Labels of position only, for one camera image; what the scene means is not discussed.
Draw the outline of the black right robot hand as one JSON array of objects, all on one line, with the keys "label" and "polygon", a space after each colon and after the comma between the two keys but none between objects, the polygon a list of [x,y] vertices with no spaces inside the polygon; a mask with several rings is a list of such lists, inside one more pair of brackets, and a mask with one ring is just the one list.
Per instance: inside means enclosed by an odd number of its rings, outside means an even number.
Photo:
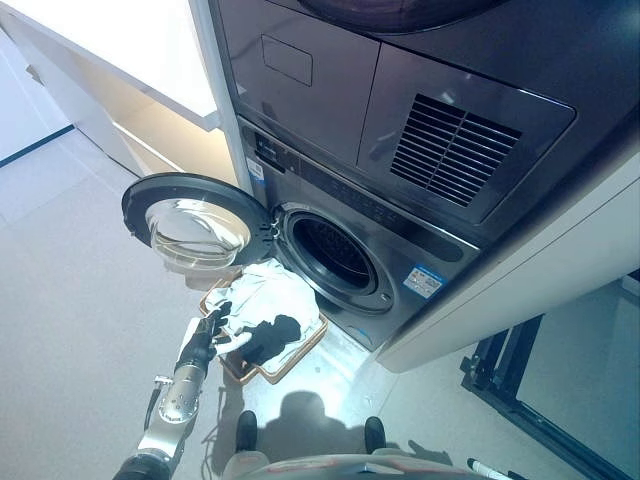
[{"label": "black right robot hand", "polygon": [[476,474],[481,475],[488,479],[494,480],[526,480],[526,478],[514,471],[509,470],[507,473],[503,473],[493,467],[482,463],[475,458],[467,459],[467,466]]}]

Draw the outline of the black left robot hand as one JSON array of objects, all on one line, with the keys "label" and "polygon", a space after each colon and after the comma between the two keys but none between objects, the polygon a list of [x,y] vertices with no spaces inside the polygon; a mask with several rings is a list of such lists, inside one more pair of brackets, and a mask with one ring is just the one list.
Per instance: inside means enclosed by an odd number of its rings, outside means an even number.
[{"label": "black left robot hand", "polygon": [[220,356],[236,351],[251,340],[252,333],[244,327],[233,329],[229,326],[231,307],[231,301],[220,301],[203,318],[206,332],[210,335],[209,351],[212,355]]}]

